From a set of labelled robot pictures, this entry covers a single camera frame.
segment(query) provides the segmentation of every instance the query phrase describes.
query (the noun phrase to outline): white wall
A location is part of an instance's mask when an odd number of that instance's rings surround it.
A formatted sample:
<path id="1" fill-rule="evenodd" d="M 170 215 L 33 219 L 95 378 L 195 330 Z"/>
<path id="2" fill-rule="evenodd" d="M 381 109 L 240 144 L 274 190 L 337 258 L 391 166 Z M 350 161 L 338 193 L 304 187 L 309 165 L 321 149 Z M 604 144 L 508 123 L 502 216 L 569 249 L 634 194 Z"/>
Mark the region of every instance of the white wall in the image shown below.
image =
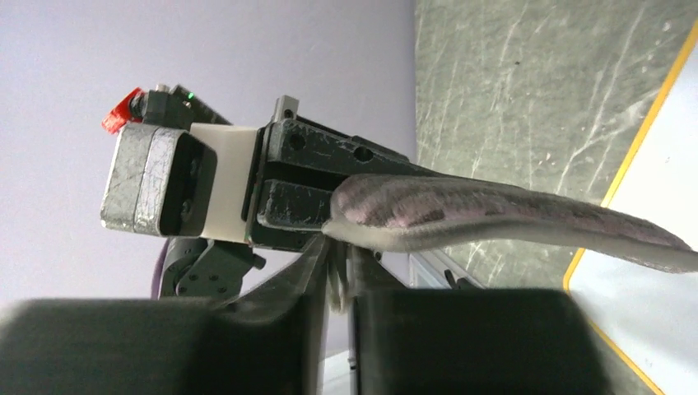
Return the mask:
<path id="1" fill-rule="evenodd" d="M 237 124 L 274 100 L 416 152 L 412 1 L 6 0 L 0 5 L 0 304 L 147 297 L 161 239 L 107 231 L 115 139 L 105 113 L 133 87 L 182 83 Z M 268 268 L 291 256 L 267 252 Z M 404 270 L 403 256 L 386 258 Z M 331 319 L 328 353 L 346 349 Z"/>

